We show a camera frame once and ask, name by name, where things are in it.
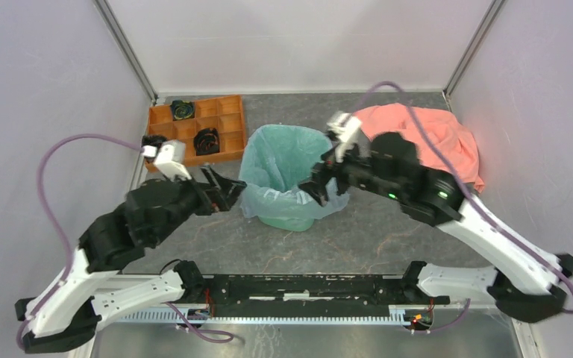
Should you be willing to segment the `light blue plastic trash bag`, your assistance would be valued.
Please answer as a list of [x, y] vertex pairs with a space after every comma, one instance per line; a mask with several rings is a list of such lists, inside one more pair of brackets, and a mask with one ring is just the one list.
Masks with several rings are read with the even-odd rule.
[[298, 185], [310, 178], [312, 167], [332, 148], [331, 141], [312, 128], [263, 125], [248, 139], [239, 170], [247, 183], [241, 208], [247, 218], [323, 219], [343, 210], [349, 194], [337, 195], [336, 181], [328, 182], [328, 202], [319, 205]]

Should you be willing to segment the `green plastic trash bin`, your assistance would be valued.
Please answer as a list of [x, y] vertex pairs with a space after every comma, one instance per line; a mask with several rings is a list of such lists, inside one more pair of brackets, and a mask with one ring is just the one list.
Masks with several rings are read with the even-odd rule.
[[315, 219], [299, 219], [290, 217], [258, 216], [258, 219], [268, 226], [294, 232], [306, 231], [315, 223]]

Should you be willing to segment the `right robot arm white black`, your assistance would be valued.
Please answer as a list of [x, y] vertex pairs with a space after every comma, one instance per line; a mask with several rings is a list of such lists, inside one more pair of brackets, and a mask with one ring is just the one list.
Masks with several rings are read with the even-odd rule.
[[573, 256], [550, 254], [526, 242], [476, 196], [459, 188], [451, 173], [423, 166], [416, 145], [399, 133], [375, 137], [365, 157], [357, 145], [351, 145], [341, 159], [334, 150], [325, 152], [299, 188], [326, 205], [330, 181], [336, 183], [338, 195], [353, 187], [398, 203], [410, 218], [460, 240], [489, 264], [452, 268], [413, 261], [401, 279], [406, 302], [420, 304], [429, 298], [488, 302], [527, 323], [566, 311], [565, 287], [573, 275]]

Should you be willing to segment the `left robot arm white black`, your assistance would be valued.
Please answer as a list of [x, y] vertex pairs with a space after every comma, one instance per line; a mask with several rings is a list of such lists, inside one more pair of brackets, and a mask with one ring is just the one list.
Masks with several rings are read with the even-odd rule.
[[78, 348], [107, 324], [155, 304], [182, 299], [195, 304], [207, 289], [192, 261], [127, 289], [100, 295], [97, 289], [147, 249], [156, 248], [192, 216], [227, 212], [246, 188], [203, 166], [205, 182], [151, 179], [131, 190], [112, 212], [99, 216], [81, 235], [72, 261], [39, 297], [16, 302], [19, 334], [27, 354]]

